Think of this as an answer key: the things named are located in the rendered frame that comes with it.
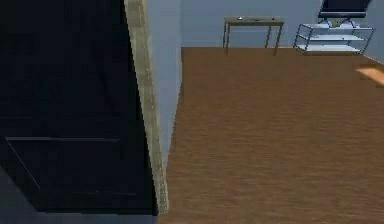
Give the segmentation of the grey-brown side table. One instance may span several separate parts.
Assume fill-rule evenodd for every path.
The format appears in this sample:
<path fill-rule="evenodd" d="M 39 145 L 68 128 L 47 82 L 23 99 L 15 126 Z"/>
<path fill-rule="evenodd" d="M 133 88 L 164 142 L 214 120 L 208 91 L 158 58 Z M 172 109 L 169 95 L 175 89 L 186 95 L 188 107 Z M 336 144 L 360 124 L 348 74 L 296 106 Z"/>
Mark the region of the grey-brown side table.
<path fill-rule="evenodd" d="M 241 16 L 243 20 L 237 20 L 237 17 L 228 16 L 224 18 L 223 25 L 223 37 L 222 37 L 222 48 L 225 53 L 228 53 L 230 43 L 230 32 L 232 27 L 267 27 L 267 36 L 264 47 L 267 48 L 269 45 L 270 35 L 273 27 L 278 27 L 278 34 L 276 37 L 276 43 L 274 47 L 273 55 L 277 54 L 277 50 L 280 43 L 282 29 L 284 21 L 279 17 L 266 17 L 266 16 Z"/>

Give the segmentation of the white metal shelf stand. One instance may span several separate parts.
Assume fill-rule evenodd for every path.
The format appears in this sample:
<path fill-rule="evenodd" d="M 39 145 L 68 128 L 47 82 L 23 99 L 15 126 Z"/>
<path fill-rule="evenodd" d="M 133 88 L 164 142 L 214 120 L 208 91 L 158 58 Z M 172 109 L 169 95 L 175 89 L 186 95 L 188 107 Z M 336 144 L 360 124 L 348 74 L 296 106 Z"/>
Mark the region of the white metal shelf stand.
<path fill-rule="evenodd" d="M 361 55 L 374 32 L 362 25 L 300 24 L 293 47 L 304 55 Z"/>

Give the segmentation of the black television set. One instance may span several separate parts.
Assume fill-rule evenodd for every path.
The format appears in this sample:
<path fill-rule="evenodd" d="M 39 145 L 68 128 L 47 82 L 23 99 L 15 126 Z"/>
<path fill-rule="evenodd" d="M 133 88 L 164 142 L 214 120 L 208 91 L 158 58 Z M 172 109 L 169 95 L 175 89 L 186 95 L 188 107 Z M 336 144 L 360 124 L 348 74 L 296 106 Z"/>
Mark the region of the black television set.
<path fill-rule="evenodd" d="M 364 18 L 372 0 L 323 0 L 319 18 Z"/>

